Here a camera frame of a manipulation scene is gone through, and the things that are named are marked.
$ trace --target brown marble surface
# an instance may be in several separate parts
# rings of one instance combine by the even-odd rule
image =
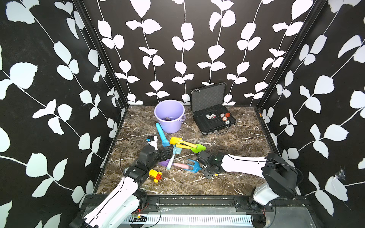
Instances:
[[[169,140],[171,136],[181,137],[191,143],[200,143],[206,146],[207,152],[212,154],[228,150],[230,154],[237,156],[266,156],[270,152],[270,148],[254,109],[249,107],[227,108],[237,119],[237,124],[231,126],[227,133],[202,135],[193,120],[190,107],[185,106],[185,123],[177,133],[165,134],[166,138]],[[97,193],[111,193],[120,182],[122,173],[119,159],[124,148],[120,161],[123,169],[129,167],[136,159],[140,149],[145,145],[141,140],[145,140],[147,136],[157,135],[157,146],[162,147],[155,126],[157,119],[153,111],[154,106],[129,107]],[[174,161],[187,163],[188,158],[196,160],[195,153],[183,149],[181,154],[175,155]],[[176,166],[172,166],[171,170],[166,170],[160,165],[154,169],[162,172],[163,179],[154,183],[152,178],[148,178],[141,186],[141,189],[144,189],[147,194],[249,195],[254,187],[264,182],[261,177],[235,172],[220,173],[217,177],[208,180],[201,171],[192,173]]]

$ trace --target black wire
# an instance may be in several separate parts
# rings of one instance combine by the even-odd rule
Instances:
[[[271,227],[271,225],[274,223],[275,216],[276,216],[276,203],[275,203],[275,200],[274,200],[274,204],[275,204],[275,213],[274,213],[274,218],[273,218],[273,220],[272,220],[271,224],[270,224],[268,227],[266,227],[266,228]]]
[[[252,160],[243,160],[243,159],[237,159],[237,158],[233,158],[233,157],[231,157],[229,154],[227,154],[228,155],[228,157],[230,157],[230,158],[232,158],[232,159],[235,159],[235,160],[238,160],[238,161],[246,161],[246,162],[264,162],[264,161],[252,161]],[[270,161],[265,161],[266,163],[271,163],[271,164],[278,164],[278,165],[282,165],[282,166],[290,166],[290,167],[293,167],[293,168],[295,168],[296,170],[298,170],[298,172],[300,173],[300,175],[301,175],[301,179],[300,179],[300,181],[297,183],[297,185],[298,184],[300,184],[302,181],[303,181],[303,179],[304,179],[304,175],[303,175],[303,173],[297,168],[297,167],[294,167],[294,166],[291,166],[291,165],[287,165],[287,164],[281,164],[281,163],[277,163],[277,162],[270,162]]]

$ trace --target black metal frame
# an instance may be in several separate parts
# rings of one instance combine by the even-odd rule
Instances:
[[[280,67],[276,70],[273,78],[269,82],[268,87],[265,90],[264,95],[260,99],[260,101],[257,104],[257,108],[261,110],[262,106],[264,105],[265,101],[269,98],[272,90],[275,88],[275,85],[277,84],[278,80],[284,73],[284,70],[289,65],[290,61],[292,60],[293,56],[298,51],[300,44],[303,42],[305,36],[311,29],[313,23],[317,19],[318,15],[322,11],[323,6],[327,3],[327,0],[316,0],[314,3],[311,11],[307,15],[307,18],[304,20],[304,24],[302,28],[300,29],[299,33],[296,35],[295,39],[293,40],[292,44],[288,48],[288,51],[286,55],[284,56],[284,60],[281,63]]]

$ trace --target black wallpaper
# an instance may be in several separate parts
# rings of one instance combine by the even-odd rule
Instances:
[[[191,89],[227,82],[225,105],[256,105],[313,1],[92,0],[84,4],[129,104],[175,99],[189,105]],[[146,21],[145,33],[142,21]],[[216,22],[211,28],[210,21]]]
[[[301,194],[336,228],[362,227],[365,203],[365,2],[347,2],[325,4],[262,107]]]
[[[68,227],[93,192],[122,102],[72,3],[1,1],[0,12],[0,227]]]

